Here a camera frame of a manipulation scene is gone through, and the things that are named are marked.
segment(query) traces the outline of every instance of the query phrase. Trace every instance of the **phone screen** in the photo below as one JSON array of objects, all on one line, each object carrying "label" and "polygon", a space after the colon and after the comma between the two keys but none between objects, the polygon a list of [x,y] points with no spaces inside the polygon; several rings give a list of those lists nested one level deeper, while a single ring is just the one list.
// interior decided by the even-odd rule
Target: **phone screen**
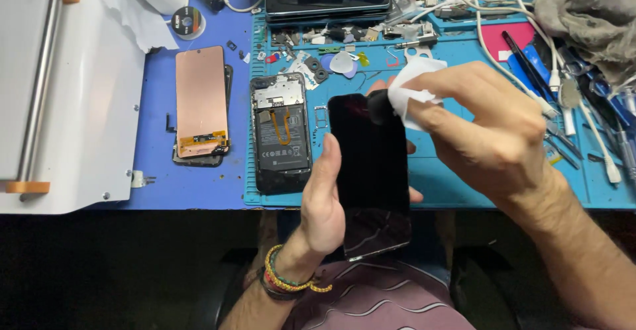
[{"label": "phone screen", "polygon": [[354,261],[408,244],[406,131],[386,90],[369,97],[333,97],[328,110],[342,152],[337,185],[346,216],[346,258]]}]

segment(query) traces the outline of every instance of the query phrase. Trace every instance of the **wrist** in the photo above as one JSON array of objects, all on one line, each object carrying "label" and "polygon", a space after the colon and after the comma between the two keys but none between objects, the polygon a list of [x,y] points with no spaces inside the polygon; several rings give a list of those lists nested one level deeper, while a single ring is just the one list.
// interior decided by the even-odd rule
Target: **wrist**
[{"label": "wrist", "polygon": [[291,282],[304,283],[312,278],[324,256],[313,251],[297,229],[279,251],[274,261],[276,272]]},{"label": "wrist", "polygon": [[540,185],[519,195],[494,201],[528,234],[557,229],[578,200],[567,180],[557,169],[546,163]]}]

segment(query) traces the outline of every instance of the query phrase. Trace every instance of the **solder wire spool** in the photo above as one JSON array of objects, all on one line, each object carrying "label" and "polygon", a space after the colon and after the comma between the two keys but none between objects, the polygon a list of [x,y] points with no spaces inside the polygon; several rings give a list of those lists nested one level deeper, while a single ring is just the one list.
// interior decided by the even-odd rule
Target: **solder wire spool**
[{"label": "solder wire spool", "polygon": [[172,15],[170,25],[179,37],[186,40],[195,39],[205,30],[205,18],[192,6],[185,6]]}]

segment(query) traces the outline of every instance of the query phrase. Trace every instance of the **man's right hand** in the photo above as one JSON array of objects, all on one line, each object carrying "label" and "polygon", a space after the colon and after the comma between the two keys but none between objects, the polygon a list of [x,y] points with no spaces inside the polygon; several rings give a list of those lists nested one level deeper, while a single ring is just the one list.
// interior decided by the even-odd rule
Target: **man's right hand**
[{"label": "man's right hand", "polygon": [[402,87],[454,98],[473,113],[471,123],[430,102],[408,103],[408,113],[430,131],[439,159],[466,184],[517,222],[550,217],[536,206],[568,186],[546,160],[546,124],[535,101],[482,62],[420,74]]}]

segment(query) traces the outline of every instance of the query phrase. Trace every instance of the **forearm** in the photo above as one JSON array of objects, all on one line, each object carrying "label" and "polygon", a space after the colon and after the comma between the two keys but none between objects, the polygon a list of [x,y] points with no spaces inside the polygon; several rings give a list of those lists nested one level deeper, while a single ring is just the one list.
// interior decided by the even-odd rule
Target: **forearm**
[{"label": "forearm", "polygon": [[[541,196],[503,205],[504,211],[533,239],[558,293],[584,325],[636,329],[636,266],[584,212],[563,175],[550,174]],[[542,216],[522,216],[532,211]]]},{"label": "forearm", "polygon": [[[322,256],[314,254],[305,238],[296,230],[275,260],[278,274],[293,282],[306,282],[314,275]],[[220,330],[279,330],[295,302],[280,302],[270,298],[260,281],[255,280],[234,305]]]}]

